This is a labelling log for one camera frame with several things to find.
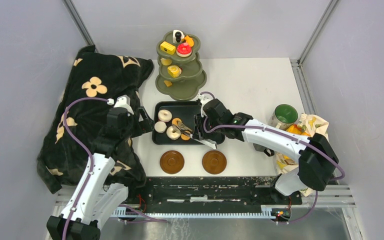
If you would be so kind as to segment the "white glazed donut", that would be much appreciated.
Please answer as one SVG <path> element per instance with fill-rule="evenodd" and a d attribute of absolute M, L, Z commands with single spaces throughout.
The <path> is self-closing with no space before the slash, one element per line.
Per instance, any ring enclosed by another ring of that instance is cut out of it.
<path fill-rule="evenodd" d="M 181 137 L 182 132 L 176 125 L 171 125 L 166 130 L 166 135 L 171 140 L 177 140 Z"/>
<path fill-rule="evenodd" d="M 167 109 L 161 109 L 157 114 L 158 120 L 161 122 L 168 123 L 172 120 L 173 115 L 172 113 Z"/>

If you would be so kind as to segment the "orange fish-shaped pastry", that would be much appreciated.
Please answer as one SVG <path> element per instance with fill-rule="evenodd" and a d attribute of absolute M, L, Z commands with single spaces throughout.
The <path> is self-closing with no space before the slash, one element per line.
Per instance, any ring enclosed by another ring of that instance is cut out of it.
<path fill-rule="evenodd" d="M 184 38 L 183 38 L 183 43 L 186 43 L 188 44 L 191 48 L 194 46 L 195 42 L 194 42 L 194 39 L 192 37 L 190 37 L 189 35 L 186 35 Z"/>

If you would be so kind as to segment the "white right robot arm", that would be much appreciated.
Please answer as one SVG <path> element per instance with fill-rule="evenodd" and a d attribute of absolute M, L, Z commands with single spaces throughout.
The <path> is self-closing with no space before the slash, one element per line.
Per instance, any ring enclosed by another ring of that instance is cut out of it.
<path fill-rule="evenodd" d="M 315 133 L 313 136 L 299 135 L 269 126 L 251 115 L 231 113 L 223 103 L 205 92 L 198 95 L 200 113 L 195 115 L 195 130 L 192 139 L 216 149 L 212 140 L 216 134 L 241 142 L 260 145 L 283 154 L 298 166 L 288 173 L 281 173 L 269 189 L 269 199 L 282 204 L 294 192 L 302 189 L 324 191 L 330 181 L 335 180 L 333 173 L 339 170 L 339 160 L 325 136 Z"/>

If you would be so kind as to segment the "grey mug white inside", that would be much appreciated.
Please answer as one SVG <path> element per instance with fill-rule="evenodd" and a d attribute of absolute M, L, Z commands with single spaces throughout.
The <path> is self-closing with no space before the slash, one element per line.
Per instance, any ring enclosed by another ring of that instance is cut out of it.
<path fill-rule="evenodd" d="M 275 155 L 275 151 L 265 146 L 254 143 L 253 147 L 257 152 L 262 152 L 268 157 L 273 157 Z"/>

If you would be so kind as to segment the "white cake block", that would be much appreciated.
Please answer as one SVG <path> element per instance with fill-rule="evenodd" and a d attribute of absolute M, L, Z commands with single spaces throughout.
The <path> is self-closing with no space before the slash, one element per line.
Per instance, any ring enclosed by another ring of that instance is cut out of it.
<path fill-rule="evenodd" d="M 181 30 L 173 30 L 172 31 L 172 42 L 174 44 L 180 44 L 184 41 L 185 35 Z"/>

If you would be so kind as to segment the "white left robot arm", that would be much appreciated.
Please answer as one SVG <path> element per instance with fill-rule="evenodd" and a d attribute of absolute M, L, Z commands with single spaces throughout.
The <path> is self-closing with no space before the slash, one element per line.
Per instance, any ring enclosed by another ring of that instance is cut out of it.
<path fill-rule="evenodd" d="M 102 198 L 99 192 L 103 187 L 116 161 L 113 155 L 118 146 L 130 138 L 153 131 L 153 121 L 144 108 L 140 108 L 142 121 L 135 119 L 135 112 L 130 106 L 130 98 L 122 95 L 117 99 L 93 98 L 110 105 L 106 124 L 101 128 L 91 147 L 82 143 L 70 130 L 67 114 L 71 107 L 90 97 L 83 97 L 66 107 L 63 113 L 63 126 L 74 141 L 87 153 L 88 162 L 82 177 L 70 200 L 59 216 L 50 216 L 46 228 L 53 240 L 98 240 L 101 229 L 122 203 L 136 200 L 138 191 L 129 184 L 112 183 Z"/>

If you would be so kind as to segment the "yellow layered cake slice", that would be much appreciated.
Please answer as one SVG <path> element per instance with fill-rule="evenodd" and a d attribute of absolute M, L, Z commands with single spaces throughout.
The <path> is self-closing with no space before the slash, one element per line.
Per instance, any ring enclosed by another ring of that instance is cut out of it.
<path fill-rule="evenodd" d="M 173 55 L 176 53 L 177 47 L 167 41 L 163 41 L 160 45 L 160 50 L 169 55 Z"/>

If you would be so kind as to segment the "red glazed donut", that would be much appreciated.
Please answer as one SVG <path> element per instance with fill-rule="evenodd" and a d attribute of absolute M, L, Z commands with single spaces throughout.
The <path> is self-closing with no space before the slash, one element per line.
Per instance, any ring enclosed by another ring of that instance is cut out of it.
<path fill-rule="evenodd" d="M 176 48 L 176 54 L 182 58 L 189 57 L 192 54 L 192 47 L 186 42 L 181 43 Z"/>

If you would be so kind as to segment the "yellow cream cupcake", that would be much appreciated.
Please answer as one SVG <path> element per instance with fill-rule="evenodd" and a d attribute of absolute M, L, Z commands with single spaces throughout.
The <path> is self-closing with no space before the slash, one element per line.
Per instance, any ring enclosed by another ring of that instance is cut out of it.
<path fill-rule="evenodd" d="M 163 66 L 170 66 L 172 64 L 172 60 L 168 58 L 160 58 L 160 62 Z"/>

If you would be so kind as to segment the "yellow swirl roll cake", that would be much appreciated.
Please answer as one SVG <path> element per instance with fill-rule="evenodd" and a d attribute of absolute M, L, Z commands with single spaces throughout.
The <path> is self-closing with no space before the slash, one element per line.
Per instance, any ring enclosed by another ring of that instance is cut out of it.
<path fill-rule="evenodd" d="M 178 65 L 169 65 L 167 72 L 172 78 L 178 78 L 182 74 L 182 69 Z"/>

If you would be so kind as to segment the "steel tongs white handle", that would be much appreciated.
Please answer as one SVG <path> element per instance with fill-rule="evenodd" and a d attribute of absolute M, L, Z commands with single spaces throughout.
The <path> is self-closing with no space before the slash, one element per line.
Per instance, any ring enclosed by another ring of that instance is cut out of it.
<path fill-rule="evenodd" d="M 217 143 L 214 140 L 205 139 L 198 130 L 194 132 L 193 130 L 188 128 L 186 125 L 184 125 L 182 122 L 179 122 L 178 125 L 176 126 L 178 126 L 178 128 L 181 130 L 182 134 L 190 134 L 190 140 L 194 140 L 198 143 L 206 145 L 212 148 L 213 150 L 217 149 Z"/>

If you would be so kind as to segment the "rectangular tan cracker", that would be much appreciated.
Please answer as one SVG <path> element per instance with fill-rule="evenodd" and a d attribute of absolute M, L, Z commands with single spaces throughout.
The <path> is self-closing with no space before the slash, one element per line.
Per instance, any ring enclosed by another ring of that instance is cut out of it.
<path fill-rule="evenodd" d="M 169 88 L 173 85 L 173 83 L 171 81 L 168 81 L 168 80 L 164 80 L 163 83 Z"/>

